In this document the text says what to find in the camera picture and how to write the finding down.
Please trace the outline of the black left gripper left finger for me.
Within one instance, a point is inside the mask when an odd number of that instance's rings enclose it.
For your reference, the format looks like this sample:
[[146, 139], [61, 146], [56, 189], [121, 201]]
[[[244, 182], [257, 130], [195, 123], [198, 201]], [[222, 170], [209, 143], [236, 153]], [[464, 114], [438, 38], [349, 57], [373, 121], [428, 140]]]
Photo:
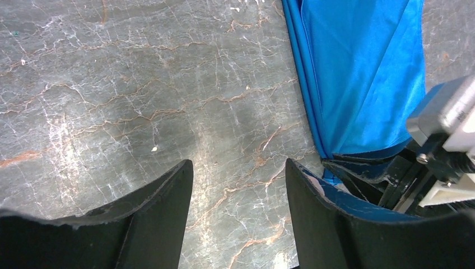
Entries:
[[2, 268], [177, 268], [193, 188], [183, 160], [82, 216], [46, 220], [1, 210]]

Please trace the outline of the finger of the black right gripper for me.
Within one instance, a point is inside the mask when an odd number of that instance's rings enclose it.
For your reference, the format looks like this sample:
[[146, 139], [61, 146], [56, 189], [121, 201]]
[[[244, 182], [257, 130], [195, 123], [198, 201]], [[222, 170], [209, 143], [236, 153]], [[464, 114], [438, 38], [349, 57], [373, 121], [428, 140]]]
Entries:
[[401, 156], [322, 159], [322, 164], [350, 194], [384, 208], [395, 208], [420, 172], [419, 164]]

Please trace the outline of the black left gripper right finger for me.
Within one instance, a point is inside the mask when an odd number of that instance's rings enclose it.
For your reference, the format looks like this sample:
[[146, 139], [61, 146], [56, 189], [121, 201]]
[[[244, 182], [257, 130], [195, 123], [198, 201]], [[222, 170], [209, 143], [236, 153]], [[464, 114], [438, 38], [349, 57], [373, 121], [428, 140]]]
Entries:
[[422, 218], [379, 207], [286, 161], [300, 268], [473, 268], [474, 211]]

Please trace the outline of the blue cloth napkin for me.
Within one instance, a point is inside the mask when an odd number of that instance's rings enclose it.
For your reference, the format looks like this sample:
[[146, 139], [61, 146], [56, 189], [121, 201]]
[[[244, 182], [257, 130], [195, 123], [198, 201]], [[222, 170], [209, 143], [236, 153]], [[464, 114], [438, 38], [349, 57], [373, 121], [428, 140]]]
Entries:
[[385, 159], [410, 142], [422, 101], [423, 1], [283, 1], [304, 107], [322, 159]]

